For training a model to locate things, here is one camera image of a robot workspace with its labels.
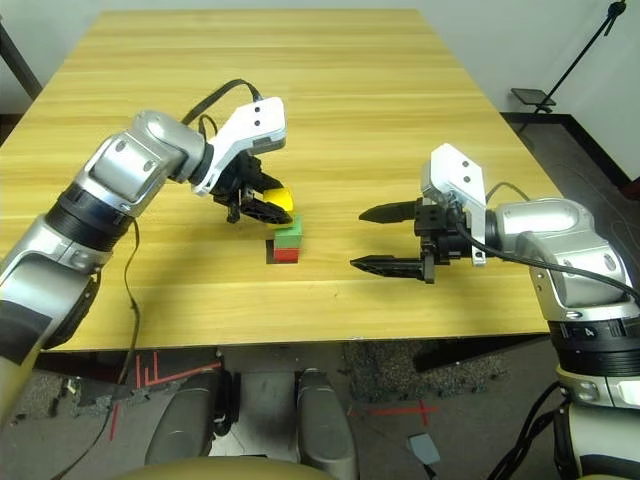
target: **floor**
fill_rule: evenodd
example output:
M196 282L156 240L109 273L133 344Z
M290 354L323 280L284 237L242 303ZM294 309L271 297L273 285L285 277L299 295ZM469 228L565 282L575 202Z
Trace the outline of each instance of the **floor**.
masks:
M598 231L620 249L631 275L640 278L635 263L640 258L640 248L634 240L640 228L637 203L628 202L617 193L562 127L531 125L526 135L532 153L563 194L592 210ZM420 405L415 400L375 404L354 400L344 346L339 343L225 347L223 353L230 370L243 372L243 392L248 400L257 398L258 384L266 385L266 391L277 397L292 391L295 371L306 367L325 370L349 412L363 480L427 478L407 449L408 436L422 432L431 436L439 451L441 460L432 465L438 478L485 478L512 445L533 401L555 379L556 364L547 340L515 348L500 355L506 373L488 382L486 388L450 395L425 393L421 401L429 413L423 416L411 413ZM453 368L464 369L465 365ZM96 447L65 478L100 480L141 465L154 426L173 391L149 392L135 402L122 402L116 427L108 425ZM38 396L37 388L28 394L33 401ZM550 400L549 408L558 401L557 397ZM278 428L267 422L270 426L260 429L260 435L264 435L260 441L256 440L256 430L250 435L254 437L251 445L243 441L247 431L255 427L256 411L263 419L265 415L273 419L264 405L252 407L250 403L231 431L240 445L236 447L259 453L257 449L262 444L272 456L285 455L278 452L286 451L285 444L293 440L290 422ZM56 418L35 415L6 427L0 438L0 479L50 479L86 448L103 421L99 411L77 417L68 405L61 405L59 411ZM285 418L287 412L274 410L273 415ZM284 445L284 450L278 450L276 444ZM214 452L224 453L228 451L225 448L220 442ZM513 478L558 478L550 430L536 440Z

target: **yellow object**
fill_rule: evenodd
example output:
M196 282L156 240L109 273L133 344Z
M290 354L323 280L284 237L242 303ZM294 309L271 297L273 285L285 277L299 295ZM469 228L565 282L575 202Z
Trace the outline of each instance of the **yellow object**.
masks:
M331 480L333 477L306 465L257 457L199 457L148 465L116 480Z
M281 207L285 212L287 212L290 216L293 217L293 195L291 195L291 190L286 187L283 188L274 188L272 190L265 190L262 194L262 200L264 202L273 203ZM274 230L278 230L281 228L290 227L292 222L284 223L284 224L274 224L268 223L267 226Z

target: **black stand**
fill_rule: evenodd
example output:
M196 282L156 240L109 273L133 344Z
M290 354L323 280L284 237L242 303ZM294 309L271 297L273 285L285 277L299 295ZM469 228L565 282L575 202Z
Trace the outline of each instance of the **black stand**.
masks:
M27 62L11 40L11 37L0 23L0 57L7 63L9 69L16 76L22 88L26 90L32 100L42 91L42 85L33 74Z
M609 8L607 10L607 17L604 19L604 22L602 22L602 25L600 25L600 27L598 28L596 33L593 35L593 37L591 37L591 40L589 40L587 42L587 44L584 46L584 48L578 54L578 56L575 58L575 60L571 63L571 65L569 65L569 68L567 68L567 70L562 74L562 76L556 82L556 84L553 86L551 91L544 97L544 99L542 101L540 101L539 103L536 104L536 110L533 112L534 114L540 112L541 110L544 110L544 111L548 112L547 105L551 105L552 104L551 103L551 97L553 96L553 94L556 93L558 88L560 88L560 86L567 79L569 74L573 71L574 68L576 68L576 65L578 65L578 63L580 63L580 60L582 60L582 57L584 57L585 54L589 51L589 49L592 47L592 45L598 39L600 34L604 31L604 36L605 37L607 35L609 35L609 32L611 31L611 28L613 27L613 24L615 23L617 18L624 13L626 8L627 8L627 5L625 3L625 0L620 0L618 2L614 2L611 5L609 5ZM524 131L524 129L527 128L527 125L529 125L529 122L524 123L522 125L522 127L520 127L520 129L516 133L518 135L521 134Z

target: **stacked blocks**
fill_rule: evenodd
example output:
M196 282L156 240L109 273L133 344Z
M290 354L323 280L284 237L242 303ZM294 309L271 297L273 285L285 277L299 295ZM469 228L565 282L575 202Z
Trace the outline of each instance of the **stacked blocks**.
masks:
M273 225L273 261L274 263L298 263L300 255L300 245L302 243L302 218L293 214L293 197L288 188L276 188L265 190L262 200L278 205L286 211L293 222L285 225Z
M302 218L293 216L293 223L286 228L278 228L273 239L273 260L275 263L298 263L302 243Z

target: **white wall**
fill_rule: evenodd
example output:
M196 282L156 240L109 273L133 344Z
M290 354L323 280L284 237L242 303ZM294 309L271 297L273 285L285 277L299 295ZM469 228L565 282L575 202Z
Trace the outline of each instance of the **white wall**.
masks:
M618 20L615 37L632 33L639 8L631 2ZM121 9L186 9L186 8L416 8L438 32L462 62L487 97L499 110L513 111L522 107L509 97L511 87L549 89L564 71L604 18L608 0L2 0L3 24L25 59L43 82L55 73L65 56L73 49L86 29L102 10ZM591 62L576 71L580 77L567 84L557 99L558 112L572 113L585 128L614 156L632 177L635 157L630 156L634 134L627 142L616 140L623 132L612 128L603 115L628 107L634 98L636 76L628 73L629 64L622 60L613 38L607 45L596 45L589 55ZM631 58L631 49L627 50ZM618 91L607 91L603 62L619 71ZM599 96L587 101L587 92ZM29 98L11 72L0 62L0 112L22 112Z
M592 19L587 37L603 20ZM640 177L639 25L640 4L627 2L609 36L598 39L556 96L631 179Z

